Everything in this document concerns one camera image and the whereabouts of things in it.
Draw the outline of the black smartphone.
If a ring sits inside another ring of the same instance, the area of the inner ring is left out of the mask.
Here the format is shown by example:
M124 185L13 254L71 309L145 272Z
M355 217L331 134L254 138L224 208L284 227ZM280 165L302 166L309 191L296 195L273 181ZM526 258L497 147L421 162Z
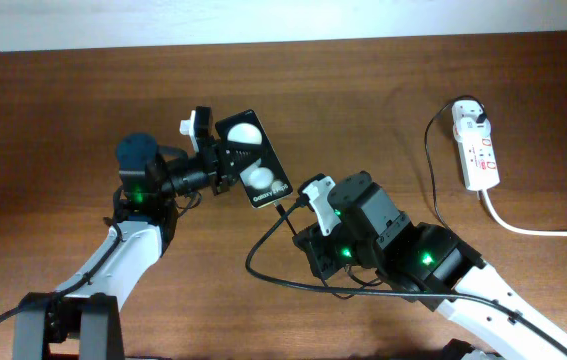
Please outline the black smartphone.
M257 114L248 109L215 124L229 172L242 183L250 204L262 208L293 187Z

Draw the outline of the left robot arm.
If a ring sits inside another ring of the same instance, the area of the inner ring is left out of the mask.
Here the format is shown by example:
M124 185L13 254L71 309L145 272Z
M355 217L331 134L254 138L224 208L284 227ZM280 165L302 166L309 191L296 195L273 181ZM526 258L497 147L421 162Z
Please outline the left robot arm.
M214 123L208 107L180 125L195 150L161 146L146 133L117 145L121 186L113 195L108 235L86 263L50 294L30 293L16 317L13 356L53 359L53 343L79 342L79 359L125 356L119 312L132 290L166 252L183 214L176 199L211 188L220 194L265 154L256 114L243 111Z

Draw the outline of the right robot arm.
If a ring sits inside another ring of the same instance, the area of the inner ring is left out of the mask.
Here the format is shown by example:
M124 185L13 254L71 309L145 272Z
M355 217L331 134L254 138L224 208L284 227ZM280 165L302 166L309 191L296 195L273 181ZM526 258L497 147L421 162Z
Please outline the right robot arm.
M458 324L506 359L567 359L567 333L519 296L482 255L442 226L413 224L370 174L318 174L300 197L317 217L294 236L312 274L372 269L404 298Z

